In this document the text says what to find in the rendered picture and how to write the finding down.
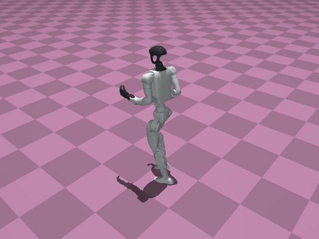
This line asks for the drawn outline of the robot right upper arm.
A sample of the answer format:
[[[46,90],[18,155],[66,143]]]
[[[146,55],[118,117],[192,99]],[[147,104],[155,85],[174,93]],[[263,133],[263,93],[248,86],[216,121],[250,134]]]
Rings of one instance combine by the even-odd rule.
[[[174,96],[179,95],[181,93],[181,89],[179,86],[179,81],[176,75],[176,69],[173,66],[169,67],[171,70],[171,84],[173,85],[172,94]]]

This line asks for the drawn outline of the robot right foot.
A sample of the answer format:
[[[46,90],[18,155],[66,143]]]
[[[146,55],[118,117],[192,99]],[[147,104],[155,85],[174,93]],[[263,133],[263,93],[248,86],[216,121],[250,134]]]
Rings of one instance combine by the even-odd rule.
[[[154,168],[159,169],[157,165]],[[170,165],[168,163],[167,163],[167,169],[170,169]]]

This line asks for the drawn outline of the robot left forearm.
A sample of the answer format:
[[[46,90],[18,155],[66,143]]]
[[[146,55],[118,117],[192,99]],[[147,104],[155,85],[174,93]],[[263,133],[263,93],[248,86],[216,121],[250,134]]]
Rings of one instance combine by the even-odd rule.
[[[135,105],[141,105],[145,106],[148,104],[148,100],[146,98],[138,98],[135,96],[135,98],[130,97],[130,102],[134,103]]]

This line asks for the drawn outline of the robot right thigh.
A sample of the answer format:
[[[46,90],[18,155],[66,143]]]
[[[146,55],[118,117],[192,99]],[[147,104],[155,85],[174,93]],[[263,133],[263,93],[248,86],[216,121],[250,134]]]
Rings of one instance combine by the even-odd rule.
[[[170,117],[171,114],[172,114],[172,111],[169,109],[169,117]],[[163,127],[164,123],[165,122],[162,123],[161,128]],[[163,140],[163,135],[159,132],[159,142],[161,142],[162,140]]]

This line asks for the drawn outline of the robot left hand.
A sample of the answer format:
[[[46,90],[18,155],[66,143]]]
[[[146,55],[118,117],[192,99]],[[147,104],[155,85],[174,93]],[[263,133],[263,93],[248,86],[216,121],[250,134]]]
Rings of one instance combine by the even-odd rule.
[[[134,95],[129,94],[129,93],[126,91],[124,85],[123,85],[123,89],[122,89],[122,85],[120,86],[120,94],[121,94],[121,96],[123,96],[124,98],[128,98],[128,100],[130,100],[130,97],[131,97],[131,98],[135,98]]]

